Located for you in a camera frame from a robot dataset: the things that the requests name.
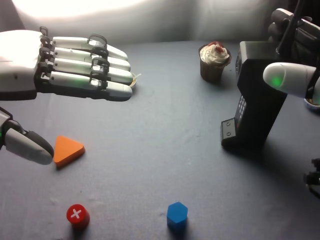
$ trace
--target orange triangle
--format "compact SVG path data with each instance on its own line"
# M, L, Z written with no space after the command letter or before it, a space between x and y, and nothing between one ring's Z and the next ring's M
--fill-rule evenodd
M53 161L58 168L67 165L85 153L85 146L65 136L58 136L55 142Z

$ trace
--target gray table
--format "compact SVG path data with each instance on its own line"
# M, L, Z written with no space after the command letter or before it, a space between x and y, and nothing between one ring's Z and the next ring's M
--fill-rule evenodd
M204 42L117 46L142 75L126 102L38 94L0 102L53 146L58 135L84 143L85 155L56 170L0 152L1 240L170 240L166 212L188 209L186 240L318 240L320 201L302 182L320 157L319 116L288 96L261 153L220 144L240 92L238 43L221 86L200 77ZM72 231L69 206L90 212Z

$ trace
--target whipped cream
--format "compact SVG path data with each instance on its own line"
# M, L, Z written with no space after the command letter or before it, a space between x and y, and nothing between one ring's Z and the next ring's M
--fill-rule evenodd
M224 47L222 48L222 52L219 52L218 50L216 50L216 47L221 47L220 45L210 45L210 46L204 46L201 50L200 50L200 57L201 60L204 61L207 64L211 64L211 63L216 63L216 64L224 64L228 58L229 58L229 54L227 52L227 49L225 49Z

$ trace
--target white robotic hand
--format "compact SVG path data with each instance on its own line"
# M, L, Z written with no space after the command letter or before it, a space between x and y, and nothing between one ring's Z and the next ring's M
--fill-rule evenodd
M34 99L42 92L126 101L133 82L127 60L98 34L50 38L45 27L0 32L0 100Z
M264 69L263 79L274 89L304 98L308 108L320 110L320 71L316 67L276 62Z
M0 107L0 149L3 145L9 152L38 164L50 164L54 157L54 149L46 140L33 131L24 130Z

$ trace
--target brown cupcake liner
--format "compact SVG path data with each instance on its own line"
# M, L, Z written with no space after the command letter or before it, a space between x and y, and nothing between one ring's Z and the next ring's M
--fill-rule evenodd
M223 64L216 64L216 63L206 63L201 60L200 51L207 45L203 45L199 48L199 57L200 57L200 75L203 80L217 84L221 81L221 76L224 71L225 66L231 63L231 53L227 49L227 53L229 54L229 58Z

